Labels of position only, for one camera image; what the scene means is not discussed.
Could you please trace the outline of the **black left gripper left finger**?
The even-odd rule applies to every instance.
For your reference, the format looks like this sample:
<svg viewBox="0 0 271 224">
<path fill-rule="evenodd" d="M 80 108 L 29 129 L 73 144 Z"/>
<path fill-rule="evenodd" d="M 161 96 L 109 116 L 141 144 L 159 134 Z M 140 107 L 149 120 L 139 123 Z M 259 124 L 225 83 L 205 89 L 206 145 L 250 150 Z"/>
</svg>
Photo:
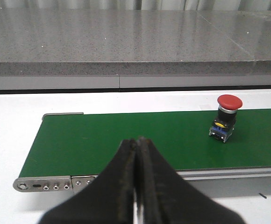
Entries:
<svg viewBox="0 0 271 224">
<path fill-rule="evenodd" d="M 99 176 L 79 193 L 47 211 L 41 224 L 133 223 L 136 141 L 123 140 Z"/>
</svg>

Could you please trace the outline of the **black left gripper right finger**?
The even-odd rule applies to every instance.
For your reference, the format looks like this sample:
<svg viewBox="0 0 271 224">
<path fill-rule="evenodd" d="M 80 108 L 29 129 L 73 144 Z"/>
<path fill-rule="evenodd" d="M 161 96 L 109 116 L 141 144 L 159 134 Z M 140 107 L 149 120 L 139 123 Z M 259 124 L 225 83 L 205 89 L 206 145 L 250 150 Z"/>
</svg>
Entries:
<svg viewBox="0 0 271 224">
<path fill-rule="evenodd" d="M 150 139 L 137 141 L 135 185 L 146 224 L 244 223 L 178 175 Z"/>
</svg>

